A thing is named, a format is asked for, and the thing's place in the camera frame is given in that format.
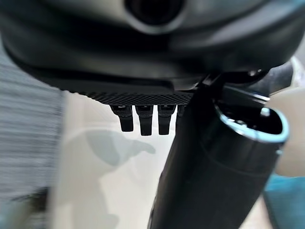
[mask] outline textured black surface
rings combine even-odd
[[[175,92],[173,94],[133,94],[133,93],[86,93],[86,95],[102,104],[110,105],[184,105],[193,96],[191,92]]]

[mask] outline black plastic housing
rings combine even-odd
[[[151,229],[239,228],[288,139],[280,112],[261,116],[260,109],[247,110],[247,127],[230,121],[206,91],[195,94],[176,130]],[[242,108],[237,114],[243,117]]]

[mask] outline black plastic tab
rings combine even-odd
[[[168,135],[170,130],[170,122],[172,114],[176,109],[176,105],[159,105],[158,106],[158,120],[159,120],[159,134]]]
[[[139,116],[142,136],[152,135],[153,106],[135,106]]]
[[[133,131],[132,106],[110,106],[113,113],[120,119],[123,132]]]
[[[178,128],[178,125],[181,123],[185,108],[186,108],[186,105],[178,105],[177,118],[176,118],[176,130]]]

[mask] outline blurry background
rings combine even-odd
[[[62,95],[18,69],[0,45],[0,208],[12,198],[52,184]],[[45,228],[45,220],[35,221],[35,228]]]

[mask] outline black plastic part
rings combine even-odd
[[[183,117],[183,114],[184,114],[185,107],[186,107],[186,105],[178,105],[177,118],[176,118],[176,129],[178,128],[178,126],[180,125],[180,123],[182,121],[182,117]]]
[[[161,36],[78,18],[37,0],[1,0],[0,29],[10,52],[31,67],[154,79],[188,90],[202,73],[288,61],[304,34],[305,0],[267,1],[234,20]]]
[[[141,22],[162,25],[179,14],[183,2],[184,0],[125,0],[125,7]]]
[[[140,120],[142,136],[152,135],[153,106],[135,106]]]
[[[123,132],[133,131],[132,106],[110,106],[113,113],[120,119],[121,130]]]
[[[208,91],[200,89],[195,94],[176,130],[150,229],[239,228],[288,138],[286,120],[274,111],[270,117],[253,119],[258,130],[236,123],[230,127],[233,122],[220,119],[222,113]],[[260,109],[254,111],[250,115],[259,114]]]
[[[170,130],[170,122],[172,114],[175,112],[176,105],[159,105],[158,106],[158,121],[159,134],[168,135]]]

